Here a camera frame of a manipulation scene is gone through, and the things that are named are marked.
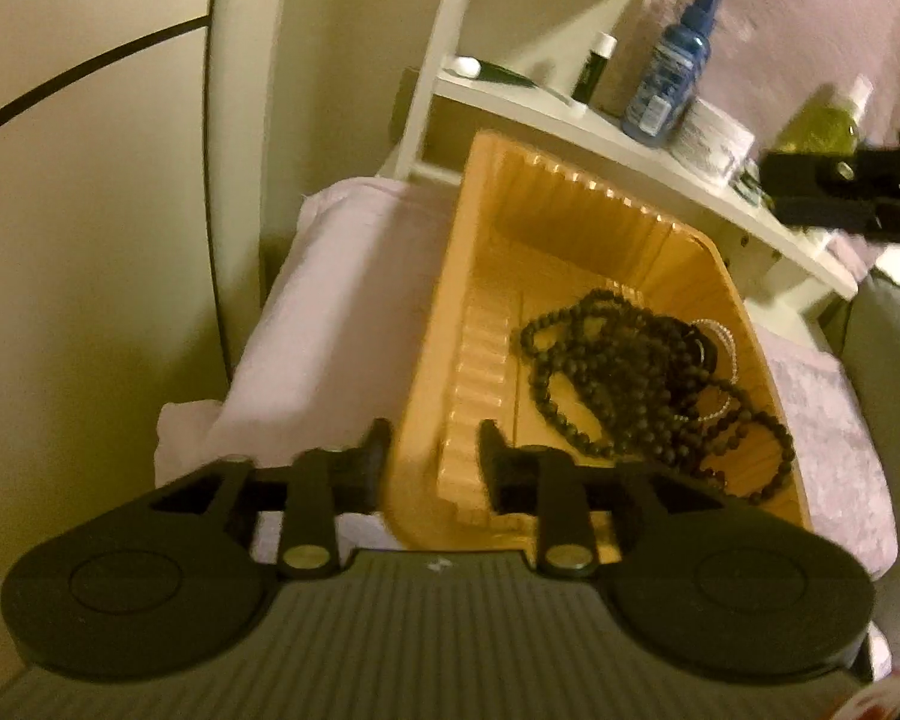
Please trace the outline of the orange plastic tray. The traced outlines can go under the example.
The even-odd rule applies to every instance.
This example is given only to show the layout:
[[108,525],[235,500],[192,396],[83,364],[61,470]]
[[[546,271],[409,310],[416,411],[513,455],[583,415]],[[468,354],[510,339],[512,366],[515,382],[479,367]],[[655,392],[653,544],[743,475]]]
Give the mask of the orange plastic tray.
[[491,511],[478,431],[577,463],[663,461],[809,520],[756,328],[709,239],[482,132],[464,165],[383,518],[413,550],[529,550]]

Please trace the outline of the green olive spray bottle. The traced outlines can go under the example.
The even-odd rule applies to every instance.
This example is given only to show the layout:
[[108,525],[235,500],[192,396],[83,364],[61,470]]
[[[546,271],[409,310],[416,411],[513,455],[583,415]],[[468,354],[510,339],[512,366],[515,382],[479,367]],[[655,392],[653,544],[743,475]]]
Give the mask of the green olive spray bottle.
[[859,75],[847,86],[836,86],[825,101],[808,101],[782,128],[770,147],[779,153],[852,154],[873,85]]

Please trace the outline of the mauve fleece mat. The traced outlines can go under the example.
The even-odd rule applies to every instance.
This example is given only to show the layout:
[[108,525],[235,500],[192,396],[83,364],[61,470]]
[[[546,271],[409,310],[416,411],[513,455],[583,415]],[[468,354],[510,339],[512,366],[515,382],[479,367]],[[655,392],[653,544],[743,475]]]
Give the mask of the mauve fleece mat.
[[[408,400],[455,211],[447,188],[346,179],[308,197],[297,236],[221,401],[169,403],[154,478],[226,455],[281,466],[344,447]],[[845,369],[759,327],[814,530],[881,577],[899,554],[888,481]]]

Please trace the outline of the small green jar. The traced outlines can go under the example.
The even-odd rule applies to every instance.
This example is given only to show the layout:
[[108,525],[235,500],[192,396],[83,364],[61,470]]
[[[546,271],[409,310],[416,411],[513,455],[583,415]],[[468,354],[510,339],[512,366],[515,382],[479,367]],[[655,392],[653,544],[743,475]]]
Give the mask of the small green jar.
[[759,166],[754,161],[748,161],[741,167],[731,188],[754,208],[767,208],[770,204],[769,195],[764,192],[763,184],[761,184]]

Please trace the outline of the grey cushion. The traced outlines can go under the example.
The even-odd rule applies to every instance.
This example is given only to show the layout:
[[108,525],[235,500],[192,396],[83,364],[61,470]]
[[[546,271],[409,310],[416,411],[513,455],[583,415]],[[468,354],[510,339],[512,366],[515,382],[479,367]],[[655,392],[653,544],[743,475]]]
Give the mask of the grey cushion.
[[900,284],[878,268],[823,322],[877,449],[898,534],[898,559],[877,582],[877,622],[900,664]]

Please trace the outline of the white cream jar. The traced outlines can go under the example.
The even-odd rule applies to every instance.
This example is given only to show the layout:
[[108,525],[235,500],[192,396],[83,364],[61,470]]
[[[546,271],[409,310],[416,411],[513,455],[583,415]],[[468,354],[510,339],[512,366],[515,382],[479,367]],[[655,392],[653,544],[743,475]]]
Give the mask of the white cream jar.
[[691,174],[725,187],[740,172],[756,135],[724,110],[702,98],[692,99],[668,151]]

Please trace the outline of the mauve hanging towel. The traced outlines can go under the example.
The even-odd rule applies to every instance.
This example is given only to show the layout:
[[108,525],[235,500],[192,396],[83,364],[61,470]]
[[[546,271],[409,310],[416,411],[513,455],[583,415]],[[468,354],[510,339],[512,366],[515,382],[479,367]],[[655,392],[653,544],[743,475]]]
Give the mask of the mauve hanging towel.
[[[691,0],[637,0],[617,25],[617,49],[600,86],[608,114],[624,114],[665,26]],[[768,149],[813,96],[865,76],[862,122],[871,143],[900,132],[900,0],[722,0],[712,54],[697,91]]]

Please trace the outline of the blue spray bottle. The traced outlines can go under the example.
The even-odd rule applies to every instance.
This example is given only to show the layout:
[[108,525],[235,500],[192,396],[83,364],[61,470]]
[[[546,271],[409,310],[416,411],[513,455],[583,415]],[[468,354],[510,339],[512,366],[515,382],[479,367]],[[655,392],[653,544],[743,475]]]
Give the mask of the blue spray bottle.
[[628,137],[647,148],[660,148],[668,140],[709,61],[720,2],[692,0],[662,32],[622,115]]

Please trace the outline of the small black white bottle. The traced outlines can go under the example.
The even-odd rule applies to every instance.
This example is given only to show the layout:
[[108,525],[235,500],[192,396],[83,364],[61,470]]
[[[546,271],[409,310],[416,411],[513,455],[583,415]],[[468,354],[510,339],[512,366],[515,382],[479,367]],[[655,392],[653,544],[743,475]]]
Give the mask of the small black white bottle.
[[596,87],[600,83],[601,75],[616,49],[616,37],[607,32],[599,32],[589,48],[589,55],[583,64],[574,91],[572,91],[572,103],[586,106],[592,100]]

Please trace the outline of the cream corner shelf unit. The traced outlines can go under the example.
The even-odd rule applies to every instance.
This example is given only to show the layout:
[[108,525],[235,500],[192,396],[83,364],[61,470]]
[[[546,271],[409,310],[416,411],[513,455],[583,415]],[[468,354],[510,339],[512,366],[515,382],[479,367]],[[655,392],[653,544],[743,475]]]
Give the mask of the cream corner shelf unit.
[[398,94],[395,146],[379,174],[398,181],[461,184],[461,166],[478,130],[528,143],[696,227],[717,245],[749,312],[779,333],[809,332],[828,305],[852,301],[859,285],[834,255],[779,223],[735,188],[694,176],[662,148],[626,137],[613,117],[575,112],[544,86],[504,85],[455,75],[450,49],[470,0],[440,0],[424,67]]

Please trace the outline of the dark green lying tube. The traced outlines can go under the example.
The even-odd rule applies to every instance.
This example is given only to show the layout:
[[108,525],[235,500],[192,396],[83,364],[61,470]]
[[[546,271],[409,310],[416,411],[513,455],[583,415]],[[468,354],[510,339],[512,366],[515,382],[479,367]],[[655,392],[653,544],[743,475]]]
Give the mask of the dark green lying tube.
[[538,85],[537,82],[533,82],[532,78],[521,75],[518,71],[509,70],[502,65],[479,60],[476,57],[470,57],[470,55],[457,55],[457,57],[448,60],[445,71],[462,80],[470,80],[470,82],[486,82],[496,83],[496,85],[518,86],[519,88],[541,89],[544,93],[551,94],[551,96],[560,99],[563,103],[569,101],[566,94],[559,93],[559,91],[547,86]]

